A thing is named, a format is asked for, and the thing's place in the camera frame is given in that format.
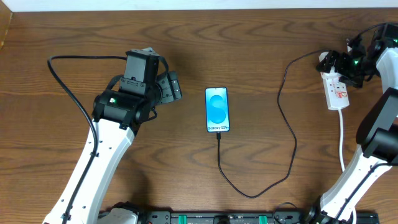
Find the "white power strip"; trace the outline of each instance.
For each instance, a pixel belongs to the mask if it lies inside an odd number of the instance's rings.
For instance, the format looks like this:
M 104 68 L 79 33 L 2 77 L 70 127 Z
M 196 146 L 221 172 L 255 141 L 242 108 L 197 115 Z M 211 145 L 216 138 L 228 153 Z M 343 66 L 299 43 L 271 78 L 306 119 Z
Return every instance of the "white power strip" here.
M 321 62 L 327 54 L 328 52 L 322 53 L 319 56 L 319 61 Z M 349 106 L 346 85 L 338 81 L 341 75 L 335 72 L 335 68 L 332 67 L 330 73 L 321 72 L 321 76 L 323 79 L 323 87 L 325 88 L 328 109 L 341 110 Z

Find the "phone screen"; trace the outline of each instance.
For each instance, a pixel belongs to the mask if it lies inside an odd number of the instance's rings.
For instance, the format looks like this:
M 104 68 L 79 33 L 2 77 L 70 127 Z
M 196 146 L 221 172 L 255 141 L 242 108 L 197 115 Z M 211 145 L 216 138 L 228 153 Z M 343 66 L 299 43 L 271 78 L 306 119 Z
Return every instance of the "phone screen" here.
M 229 131 L 228 94 L 226 87 L 206 89 L 207 131 Z

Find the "white background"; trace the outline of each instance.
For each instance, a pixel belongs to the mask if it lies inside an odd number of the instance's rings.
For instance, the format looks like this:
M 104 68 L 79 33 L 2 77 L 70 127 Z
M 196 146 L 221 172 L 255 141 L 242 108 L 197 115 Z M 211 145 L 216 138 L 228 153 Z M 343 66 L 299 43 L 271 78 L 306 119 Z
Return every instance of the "white background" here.
M 398 7 L 398 0 L 2 0 L 13 12 Z

